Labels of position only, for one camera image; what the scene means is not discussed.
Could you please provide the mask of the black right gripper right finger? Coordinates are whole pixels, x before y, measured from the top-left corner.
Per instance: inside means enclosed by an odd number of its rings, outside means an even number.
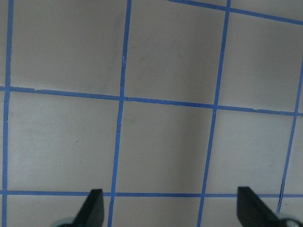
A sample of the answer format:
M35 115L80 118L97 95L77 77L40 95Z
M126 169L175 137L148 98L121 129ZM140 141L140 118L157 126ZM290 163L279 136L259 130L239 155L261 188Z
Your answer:
M279 226L279 218L247 186L237 189L237 218L243 227Z

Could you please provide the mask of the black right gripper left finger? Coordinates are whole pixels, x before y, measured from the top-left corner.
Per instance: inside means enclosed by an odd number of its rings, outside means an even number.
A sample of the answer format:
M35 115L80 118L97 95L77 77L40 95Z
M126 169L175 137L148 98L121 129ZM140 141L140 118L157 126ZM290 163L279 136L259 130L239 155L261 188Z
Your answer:
M105 218L102 189L90 191L75 220L75 227L102 227Z

